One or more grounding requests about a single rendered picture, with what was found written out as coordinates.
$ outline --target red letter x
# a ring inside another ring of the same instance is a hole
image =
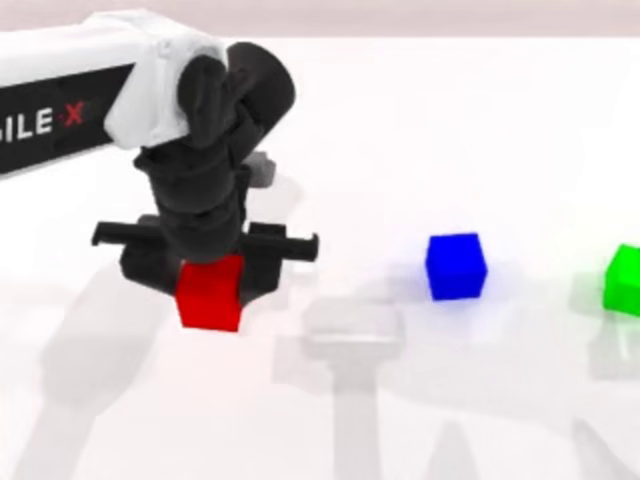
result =
[[[82,123],[82,116],[80,114],[82,107],[84,107],[84,102],[78,102],[75,105],[71,105],[69,103],[65,105],[67,113],[69,114],[66,122],[64,122],[65,127],[69,127],[74,123],[77,123],[78,125]]]

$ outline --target robotic arm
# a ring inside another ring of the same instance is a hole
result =
[[[274,164],[254,149],[291,108],[293,82],[251,43],[217,40],[145,10],[0,36],[0,173],[115,144],[139,148],[158,212],[101,222],[93,244],[124,245],[123,275],[173,295],[183,325],[235,331],[242,308],[278,288],[283,260],[319,240],[246,222],[250,187]]]

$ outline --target toy block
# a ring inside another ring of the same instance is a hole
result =
[[[479,298],[488,274],[476,233],[432,236],[425,267],[435,301]]]
[[[242,305],[238,289],[244,258],[228,255],[215,263],[186,263],[175,299],[186,328],[237,332]]]
[[[605,273],[606,310],[640,316],[640,248],[620,245]]]

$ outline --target white background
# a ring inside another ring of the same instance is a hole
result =
[[[599,301],[640,244],[640,42],[258,42],[299,98],[250,217],[317,264],[184,330],[89,245],[153,212],[135,152],[2,181],[0,478],[637,478],[640,323]],[[484,296],[433,304],[428,238],[467,231]]]

